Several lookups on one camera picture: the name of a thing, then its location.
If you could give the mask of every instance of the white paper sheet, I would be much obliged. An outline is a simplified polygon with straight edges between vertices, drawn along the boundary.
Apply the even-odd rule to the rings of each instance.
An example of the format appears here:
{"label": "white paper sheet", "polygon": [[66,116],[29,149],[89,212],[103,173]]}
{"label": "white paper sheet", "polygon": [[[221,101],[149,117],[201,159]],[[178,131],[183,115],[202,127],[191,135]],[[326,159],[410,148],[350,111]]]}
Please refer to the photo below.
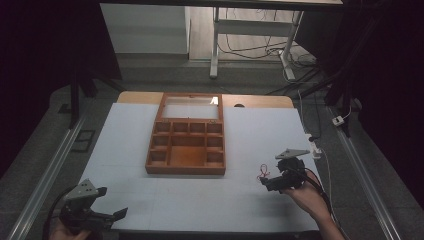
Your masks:
{"label": "white paper sheet", "polygon": [[[296,109],[224,108],[224,176],[149,175],[144,168],[158,105],[112,106],[81,177],[107,187],[93,210],[128,207],[115,229],[284,232],[317,229],[286,195],[257,180],[261,164],[280,175],[274,159],[286,148],[309,149]],[[310,154],[300,157],[317,173]]]}

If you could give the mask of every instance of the metal frame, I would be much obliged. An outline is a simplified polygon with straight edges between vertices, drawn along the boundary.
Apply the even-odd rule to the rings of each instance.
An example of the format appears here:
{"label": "metal frame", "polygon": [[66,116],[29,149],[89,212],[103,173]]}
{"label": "metal frame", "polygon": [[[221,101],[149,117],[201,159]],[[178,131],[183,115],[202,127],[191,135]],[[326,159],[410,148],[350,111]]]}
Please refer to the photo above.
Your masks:
{"label": "metal frame", "polygon": [[290,2],[273,0],[101,0],[100,3],[112,4],[138,4],[159,6],[193,6],[193,7],[224,7],[224,8],[249,8],[269,10],[291,10],[291,11],[320,11],[320,12],[348,12],[361,9],[361,11],[374,11],[382,2],[372,4],[330,4],[311,2]]}
{"label": "metal frame", "polygon": [[[331,111],[331,108],[327,107],[327,111],[330,119],[336,117],[336,115]],[[337,129],[337,135],[339,136],[340,142],[342,143],[349,157],[353,170],[358,176],[365,195],[367,196],[371,207],[375,211],[377,220],[379,221],[381,229],[386,235],[386,238],[391,240],[402,239],[399,232],[397,231],[392,217],[390,216],[389,211],[387,210],[386,204],[384,204],[383,200],[378,194],[377,188],[375,187],[370,174],[368,173],[361,157],[356,151],[356,148],[351,139],[346,137],[343,130],[340,128]]]}
{"label": "metal frame", "polygon": [[83,113],[76,122],[74,128],[68,129],[66,131],[65,136],[63,137],[58,149],[47,166],[46,171],[32,192],[7,239],[17,240],[26,238],[35,218],[37,217],[38,212],[43,206],[44,200],[46,199],[50,188],[56,180],[57,174],[59,173],[66,157],[68,156],[68,153],[78,135],[79,130],[87,118],[87,112],[92,106],[93,102],[93,99],[88,100],[86,106],[84,106]]}
{"label": "metal frame", "polygon": [[300,20],[303,12],[295,11],[292,23],[288,22],[261,22],[261,21],[245,21],[219,19],[219,7],[214,8],[214,34],[211,56],[211,69],[209,77],[215,79],[218,77],[218,35],[219,34],[235,34],[235,35],[255,35],[255,36],[276,36],[287,37],[287,43],[284,51],[280,51],[280,59],[284,67],[287,79],[295,80],[293,70],[288,61],[290,48],[296,36]]}

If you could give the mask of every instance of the human arm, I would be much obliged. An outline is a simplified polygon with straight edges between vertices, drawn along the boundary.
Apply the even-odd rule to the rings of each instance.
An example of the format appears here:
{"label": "human arm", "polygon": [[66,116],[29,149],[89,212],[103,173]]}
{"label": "human arm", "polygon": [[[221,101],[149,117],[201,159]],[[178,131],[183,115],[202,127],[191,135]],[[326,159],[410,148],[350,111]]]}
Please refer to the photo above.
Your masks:
{"label": "human arm", "polygon": [[[309,178],[318,183],[318,179],[312,172],[306,171],[306,173]],[[324,240],[345,239],[331,218],[324,199],[311,183],[305,181],[298,189],[285,189],[282,192],[289,195],[300,208],[311,215]]]}
{"label": "human arm", "polygon": [[89,235],[90,231],[82,230],[78,235],[73,235],[63,223],[58,220],[55,229],[52,231],[49,240],[85,240]]}

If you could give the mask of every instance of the aluminum rail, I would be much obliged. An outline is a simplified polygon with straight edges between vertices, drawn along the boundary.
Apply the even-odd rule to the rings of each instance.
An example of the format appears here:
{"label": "aluminum rail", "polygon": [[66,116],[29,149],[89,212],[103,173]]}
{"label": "aluminum rail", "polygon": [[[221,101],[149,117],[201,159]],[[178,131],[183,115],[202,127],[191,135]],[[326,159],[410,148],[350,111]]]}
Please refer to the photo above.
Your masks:
{"label": "aluminum rail", "polygon": [[47,194],[50,191],[50,188],[52,187],[63,163],[65,162],[65,159],[78,135],[78,132],[80,131],[82,125],[85,122],[85,119],[87,118],[87,113],[93,105],[93,102],[93,99],[89,99],[86,102],[85,106],[83,106],[82,114],[79,120],[76,122],[74,128],[68,129],[66,131],[65,136],[63,137],[58,149],[50,160],[46,171],[32,192],[7,239],[23,240],[26,238],[35,218],[38,215],[38,212],[44,203],[44,200],[47,197]]}
{"label": "aluminum rail", "polygon": [[290,0],[100,0],[99,3],[111,4],[136,4],[136,5],[159,5],[159,6],[192,6],[192,7],[222,7],[222,8],[249,8],[249,9],[272,9],[292,11],[319,11],[319,12],[369,12],[379,11],[386,1],[377,0],[367,4],[340,4],[293,2]]}
{"label": "aluminum rail", "polygon": [[[331,111],[329,107],[327,107],[327,111],[331,118],[336,117],[336,115]],[[347,138],[340,128],[337,129],[337,134],[344,149],[346,150],[352,167],[356,175],[358,176],[359,182],[361,183],[362,188],[364,189],[365,195],[367,196],[371,207],[375,211],[377,220],[379,221],[381,229],[386,235],[386,238],[390,240],[402,239],[399,235],[399,232],[397,231],[396,225],[392,217],[390,216],[389,211],[387,210],[386,204],[383,202],[380,195],[378,194],[378,191],[370,177],[370,174],[368,173],[364,163],[362,162],[361,157],[356,151],[356,148],[352,143],[351,139]]]}

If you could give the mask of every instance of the wooden compartment organizer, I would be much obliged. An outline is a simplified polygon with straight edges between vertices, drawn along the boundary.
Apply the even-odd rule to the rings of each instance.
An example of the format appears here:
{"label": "wooden compartment organizer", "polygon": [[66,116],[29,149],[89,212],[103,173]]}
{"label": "wooden compartment organizer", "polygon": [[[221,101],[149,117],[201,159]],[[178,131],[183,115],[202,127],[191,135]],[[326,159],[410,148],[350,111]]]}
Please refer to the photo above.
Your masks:
{"label": "wooden compartment organizer", "polygon": [[[171,105],[175,106],[173,111],[177,115],[184,111],[189,114],[195,112],[195,118],[169,117],[171,111],[166,108]],[[216,116],[201,118],[199,111],[207,112],[206,117],[216,111],[212,113]],[[165,93],[153,126],[145,167],[149,174],[224,175],[221,95]]]}

